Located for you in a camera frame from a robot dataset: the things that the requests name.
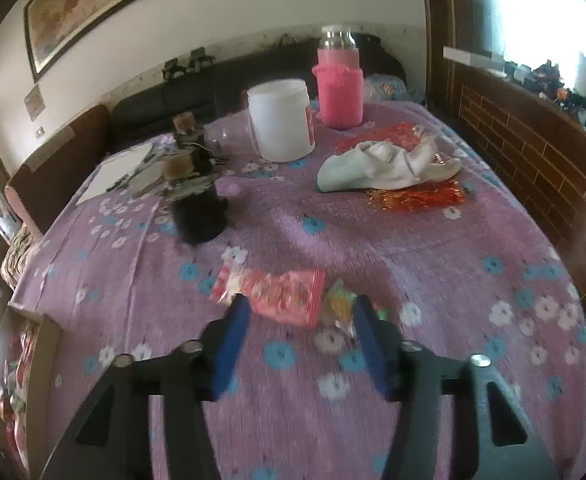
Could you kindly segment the pink knitted-sleeve bottle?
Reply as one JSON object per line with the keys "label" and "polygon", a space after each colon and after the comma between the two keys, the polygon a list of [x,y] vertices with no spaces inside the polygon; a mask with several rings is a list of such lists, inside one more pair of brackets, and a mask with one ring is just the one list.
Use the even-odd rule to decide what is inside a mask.
{"label": "pink knitted-sleeve bottle", "polygon": [[325,25],[317,50],[317,79],[321,121],[333,129],[350,129],[363,122],[363,70],[351,29]]}

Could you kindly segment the patterned blanket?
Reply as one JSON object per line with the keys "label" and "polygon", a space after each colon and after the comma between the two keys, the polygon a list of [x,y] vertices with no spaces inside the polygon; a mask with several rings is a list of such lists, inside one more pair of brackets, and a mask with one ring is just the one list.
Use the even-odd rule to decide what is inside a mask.
{"label": "patterned blanket", "polygon": [[0,276],[12,290],[16,289],[20,281],[33,246],[33,235],[24,224],[10,240],[7,253],[0,266]]}

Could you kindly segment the grey notebook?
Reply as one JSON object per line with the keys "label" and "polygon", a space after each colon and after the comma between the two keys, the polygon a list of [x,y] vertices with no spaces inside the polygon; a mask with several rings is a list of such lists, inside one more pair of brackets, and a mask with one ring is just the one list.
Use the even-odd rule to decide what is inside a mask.
{"label": "grey notebook", "polygon": [[156,188],[162,188],[167,181],[167,177],[165,177],[167,162],[167,157],[159,158],[137,171],[127,183],[130,195],[139,197],[144,193],[153,192]]}

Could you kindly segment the clear yellow pastry packet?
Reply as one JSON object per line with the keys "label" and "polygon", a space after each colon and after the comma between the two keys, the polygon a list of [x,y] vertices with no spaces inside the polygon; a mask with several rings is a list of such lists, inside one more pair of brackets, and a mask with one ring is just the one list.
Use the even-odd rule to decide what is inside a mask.
{"label": "clear yellow pastry packet", "polygon": [[320,308],[320,321],[334,326],[351,339],[356,338],[353,307],[358,295],[342,280],[336,280],[325,292]]}

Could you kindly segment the black sofa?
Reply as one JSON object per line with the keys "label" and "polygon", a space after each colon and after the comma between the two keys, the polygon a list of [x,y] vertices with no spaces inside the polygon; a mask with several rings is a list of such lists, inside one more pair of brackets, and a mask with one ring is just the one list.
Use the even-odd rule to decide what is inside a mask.
{"label": "black sofa", "polygon": [[319,39],[311,37],[231,58],[199,73],[182,75],[118,102],[111,112],[113,148],[120,150],[174,129],[173,117],[190,112],[207,124],[245,107],[250,88],[277,79],[302,79],[317,96],[311,69]]}

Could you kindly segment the white paper sheet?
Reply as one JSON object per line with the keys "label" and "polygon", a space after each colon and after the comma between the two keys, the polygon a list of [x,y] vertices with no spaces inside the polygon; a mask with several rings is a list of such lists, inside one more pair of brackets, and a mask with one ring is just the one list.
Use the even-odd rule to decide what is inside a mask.
{"label": "white paper sheet", "polygon": [[89,179],[86,190],[80,194],[77,205],[108,192],[109,188],[134,171],[152,150],[153,143],[138,144],[112,155],[101,162],[95,174]]}

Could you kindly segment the purple floral tablecloth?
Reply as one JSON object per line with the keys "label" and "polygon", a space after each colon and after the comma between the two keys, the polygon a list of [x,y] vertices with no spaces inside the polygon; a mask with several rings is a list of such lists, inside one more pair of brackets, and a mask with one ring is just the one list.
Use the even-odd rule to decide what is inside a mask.
{"label": "purple floral tablecloth", "polygon": [[586,471],[586,320],[548,237],[456,133],[424,108],[372,105],[366,128],[420,125],[460,156],[461,204],[393,211],[365,192],[322,193],[341,134],[318,127],[291,164],[255,157],[246,117],[212,125],[228,142],[216,183],[227,226],[182,241],[159,196],[77,184],[13,296],[62,330],[46,447],[53,450],[121,353],[145,361],[197,337],[245,292],[253,315],[225,395],[205,408],[226,479],[375,479],[397,408],[375,390],[355,340],[322,312],[335,285],[370,298],[441,356],[484,353],[521,402],[563,479]]}

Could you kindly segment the black canister rear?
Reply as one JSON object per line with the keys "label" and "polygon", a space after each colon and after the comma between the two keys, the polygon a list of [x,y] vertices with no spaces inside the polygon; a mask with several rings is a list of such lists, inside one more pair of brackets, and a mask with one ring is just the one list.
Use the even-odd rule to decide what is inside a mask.
{"label": "black canister rear", "polygon": [[214,156],[205,145],[204,128],[197,124],[194,114],[185,112],[173,117],[174,140],[179,150],[191,154],[194,171],[206,174],[213,169]]}

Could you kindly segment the black canister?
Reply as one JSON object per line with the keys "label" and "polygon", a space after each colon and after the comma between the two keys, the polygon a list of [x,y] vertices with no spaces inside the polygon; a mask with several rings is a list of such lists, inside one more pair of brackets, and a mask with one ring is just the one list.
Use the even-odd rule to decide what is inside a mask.
{"label": "black canister", "polygon": [[173,117],[174,140],[179,150],[191,154],[194,171],[206,174],[213,169],[214,156],[205,145],[204,128],[197,124],[194,114],[185,112]]}
{"label": "black canister", "polygon": [[227,228],[228,200],[217,193],[218,174],[207,155],[182,150],[162,162],[164,202],[179,237],[195,246],[214,240]]}

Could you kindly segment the red shiny wrapper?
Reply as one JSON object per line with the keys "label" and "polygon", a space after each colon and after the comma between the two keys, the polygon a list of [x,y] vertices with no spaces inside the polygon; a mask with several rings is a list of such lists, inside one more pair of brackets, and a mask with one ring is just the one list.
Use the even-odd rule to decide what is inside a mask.
{"label": "red shiny wrapper", "polygon": [[[334,142],[335,154],[342,155],[360,142],[389,141],[400,148],[416,148],[423,133],[422,125],[412,122],[358,133],[353,138],[340,138]],[[435,207],[458,206],[474,196],[471,184],[457,177],[438,183],[420,183],[402,190],[376,190],[366,188],[369,203],[377,208],[395,211],[417,211]]]}

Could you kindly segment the brown cardboard tray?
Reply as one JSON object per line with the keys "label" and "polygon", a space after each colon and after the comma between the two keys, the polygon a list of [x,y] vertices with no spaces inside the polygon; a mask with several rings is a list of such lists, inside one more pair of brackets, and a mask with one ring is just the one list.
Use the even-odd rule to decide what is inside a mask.
{"label": "brown cardboard tray", "polygon": [[49,316],[13,307],[0,323],[0,456],[20,479],[38,479],[48,460],[48,398],[61,336]]}

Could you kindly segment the white crumpled cloth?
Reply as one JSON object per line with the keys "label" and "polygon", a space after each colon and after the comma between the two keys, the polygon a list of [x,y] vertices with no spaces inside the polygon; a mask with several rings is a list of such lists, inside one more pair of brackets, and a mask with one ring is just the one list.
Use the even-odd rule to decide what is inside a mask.
{"label": "white crumpled cloth", "polygon": [[317,174],[321,192],[351,190],[399,191],[422,183],[440,183],[459,174],[462,162],[453,157],[437,160],[433,136],[406,150],[389,140],[358,143],[340,155],[330,156]]}

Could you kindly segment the white plastic jar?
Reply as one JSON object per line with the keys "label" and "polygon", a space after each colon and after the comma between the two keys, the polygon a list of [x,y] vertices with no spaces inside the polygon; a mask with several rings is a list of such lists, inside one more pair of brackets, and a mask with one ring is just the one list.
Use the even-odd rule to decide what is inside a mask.
{"label": "white plastic jar", "polygon": [[250,129],[258,153],[269,162],[295,162],[315,149],[310,98],[302,79],[264,82],[247,90]]}

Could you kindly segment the pink white snack packet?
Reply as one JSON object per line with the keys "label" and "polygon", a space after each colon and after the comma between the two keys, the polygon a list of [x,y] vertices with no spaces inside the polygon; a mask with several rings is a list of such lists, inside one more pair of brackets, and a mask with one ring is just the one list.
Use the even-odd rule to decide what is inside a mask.
{"label": "pink white snack packet", "polygon": [[319,321],[325,272],[295,270],[273,274],[225,263],[209,299],[231,305],[237,295],[249,301],[252,311],[281,324],[315,327]]}

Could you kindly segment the small wall plaque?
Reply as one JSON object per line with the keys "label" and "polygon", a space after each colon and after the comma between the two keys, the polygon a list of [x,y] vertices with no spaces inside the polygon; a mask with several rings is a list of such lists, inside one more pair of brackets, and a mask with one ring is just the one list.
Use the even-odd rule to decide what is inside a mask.
{"label": "small wall plaque", "polygon": [[28,95],[24,98],[24,105],[31,122],[35,122],[38,116],[46,110],[44,98],[38,84],[28,92]]}

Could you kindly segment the black canister front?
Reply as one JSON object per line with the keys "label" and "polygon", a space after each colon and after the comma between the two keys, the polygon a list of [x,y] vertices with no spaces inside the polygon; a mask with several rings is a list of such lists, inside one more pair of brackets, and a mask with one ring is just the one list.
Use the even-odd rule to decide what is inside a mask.
{"label": "black canister front", "polygon": [[162,162],[164,202],[179,237],[195,246],[214,240],[227,228],[228,200],[217,193],[218,174],[207,155],[182,150]]}

